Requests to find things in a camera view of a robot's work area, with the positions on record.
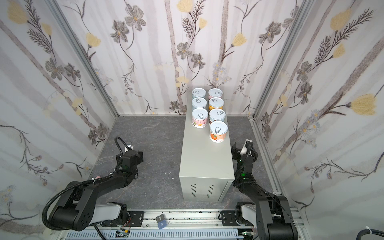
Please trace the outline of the orange can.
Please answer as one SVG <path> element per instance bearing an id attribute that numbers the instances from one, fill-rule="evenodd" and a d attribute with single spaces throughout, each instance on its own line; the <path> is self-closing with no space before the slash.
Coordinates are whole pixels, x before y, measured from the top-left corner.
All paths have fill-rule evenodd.
<path id="1" fill-rule="evenodd" d="M 225 122 L 215 121 L 210 125 L 210 139 L 214 143 L 222 143 L 227 135 L 228 126 Z"/>

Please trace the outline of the teal can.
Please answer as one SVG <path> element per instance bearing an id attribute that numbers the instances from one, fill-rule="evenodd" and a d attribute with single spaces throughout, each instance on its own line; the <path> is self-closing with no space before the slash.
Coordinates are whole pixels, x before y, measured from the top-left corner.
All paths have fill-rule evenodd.
<path id="1" fill-rule="evenodd" d="M 226 117 L 226 113 L 222 109 L 212 109 L 209 112 L 209 121 L 210 124 L 213 122 L 221 121 L 223 122 Z"/>
<path id="2" fill-rule="evenodd" d="M 205 98 L 193 98 L 192 107 L 195 109 L 205 109 L 207 106 L 207 100 Z"/>

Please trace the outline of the pink can front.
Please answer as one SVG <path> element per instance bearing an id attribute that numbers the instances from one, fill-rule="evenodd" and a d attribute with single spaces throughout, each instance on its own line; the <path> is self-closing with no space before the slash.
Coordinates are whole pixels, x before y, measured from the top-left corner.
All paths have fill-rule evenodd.
<path id="1" fill-rule="evenodd" d="M 208 123 L 209 113 L 206 109 L 197 108 L 192 111 L 192 123 L 195 128 L 202 129 Z"/>

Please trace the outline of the yellow labelled can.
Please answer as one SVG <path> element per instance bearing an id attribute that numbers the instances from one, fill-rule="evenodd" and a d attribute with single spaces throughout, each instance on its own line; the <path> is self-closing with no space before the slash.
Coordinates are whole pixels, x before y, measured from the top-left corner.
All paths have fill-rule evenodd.
<path id="1" fill-rule="evenodd" d="M 224 100 L 218 97 L 214 97 L 209 99 L 209 111 L 213 109 L 223 109 L 224 107 Z"/>

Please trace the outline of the pink labelled can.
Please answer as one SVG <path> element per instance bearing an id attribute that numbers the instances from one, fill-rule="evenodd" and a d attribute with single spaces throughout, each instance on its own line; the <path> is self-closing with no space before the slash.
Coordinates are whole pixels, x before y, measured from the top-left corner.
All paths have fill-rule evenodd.
<path id="1" fill-rule="evenodd" d="M 208 91 L 208 94 L 209 94 L 209 99 L 212 99 L 212 98 L 222 98 L 223 91 L 220 90 L 220 89 L 217 89 L 217 88 L 213 88 L 213 89 L 210 89 Z"/>

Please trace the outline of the light blue labelled can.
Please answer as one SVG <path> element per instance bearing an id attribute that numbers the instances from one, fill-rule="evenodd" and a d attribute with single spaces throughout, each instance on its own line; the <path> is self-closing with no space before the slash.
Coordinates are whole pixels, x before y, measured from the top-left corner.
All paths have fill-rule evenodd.
<path id="1" fill-rule="evenodd" d="M 207 94 L 207 91 L 203 88 L 195 88 L 192 90 L 192 97 L 193 99 L 196 98 L 205 98 Z"/>

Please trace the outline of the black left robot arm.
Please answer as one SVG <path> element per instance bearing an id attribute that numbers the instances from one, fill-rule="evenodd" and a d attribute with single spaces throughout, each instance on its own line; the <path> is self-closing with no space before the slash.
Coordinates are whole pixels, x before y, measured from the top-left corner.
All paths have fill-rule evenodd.
<path id="1" fill-rule="evenodd" d="M 134 150 L 122 138 L 115 137 L 115 144 L 120 152 L 114 171 L 105 177 L 69 183 L 45 205 L 42 212 L 45 227 L 54 231 L 80 232 L 105 221 L 123 226 L 131 219 L 125 204 L 97 205 L 99 197 L 125 188 L 136 180 L 138 165 L 144 161 L 144 153 Z"/>

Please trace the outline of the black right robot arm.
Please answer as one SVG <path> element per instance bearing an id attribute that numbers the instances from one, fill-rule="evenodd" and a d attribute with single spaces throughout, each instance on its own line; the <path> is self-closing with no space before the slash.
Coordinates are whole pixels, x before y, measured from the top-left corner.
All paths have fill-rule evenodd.
<path id="1" fill-rule="evenodd" d="M 227 215 L 228 211 L 222 211 L 218 219 L 223 226 L 229 226 L 230 220 L 234 220 L 237 225 L 250 223 L 256 227 L 260 240 L 297 240 L 299 233 L 288 199 L 268 192 L 253 176 L 254 162 L 258 158 L 253 142 L 246 140 L 241 149 L 233 145 L 231 153 L 232 159 L 236 161 L 233 186 L 252 203 L 239 202 L 232 216 Z"/>

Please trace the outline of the grey metal cabinet counter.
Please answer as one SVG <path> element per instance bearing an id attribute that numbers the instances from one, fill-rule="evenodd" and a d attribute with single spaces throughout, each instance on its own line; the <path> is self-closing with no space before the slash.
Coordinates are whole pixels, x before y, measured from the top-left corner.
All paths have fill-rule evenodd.
<path id="1" fill-rule="evenodd" d="M 183 197 L 185 201 L 221 202 L 235 179 L 229 133 L 217 143 L 209 124 L 194 126 L 192 93 L 187 100 L 179 172 Z"/>

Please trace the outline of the small blue grey module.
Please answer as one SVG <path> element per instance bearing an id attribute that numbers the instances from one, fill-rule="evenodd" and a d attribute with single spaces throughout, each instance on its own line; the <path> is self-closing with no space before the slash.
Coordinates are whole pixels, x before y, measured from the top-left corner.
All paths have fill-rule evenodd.
<path id="1" fill-rule="evenodd" d="M 166 216 L 164 214 L 161 214 L 156 217 L 157 225 L 160 230 L 164 229 L 168 224 L 166 220 Z"/>

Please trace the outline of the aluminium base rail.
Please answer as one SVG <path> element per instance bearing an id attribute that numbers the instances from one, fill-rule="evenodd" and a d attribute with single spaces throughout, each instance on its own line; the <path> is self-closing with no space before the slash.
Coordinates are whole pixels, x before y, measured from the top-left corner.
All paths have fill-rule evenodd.
<path id="1" fill-rule="evenodd" d="M 134 210 L 132 220 L 125 227 L 102 227 L 97 230 L 94 227 L 87 227 L 81 232 L 72 230 L 56 233 L 55 240 L 101 240 L 104 238 L 102 230 L 118 230 L 129 233 L 131 230 L 160 230 L 157 225 L 156 217 L 164 214 L 167 226 L 162 230 L 186 230 L 186 229 L 231 229 L 237 230 L 243 240 L 260 240 L 256 227 L 247 223 L 237 225 L 234 220 L 230 220 L 229 226 L 223 226 L 218 219 L 222 211 L 228 211 L 228 216 L 232 216 L 234 209 L 200 209 L 200 210 Z"/>

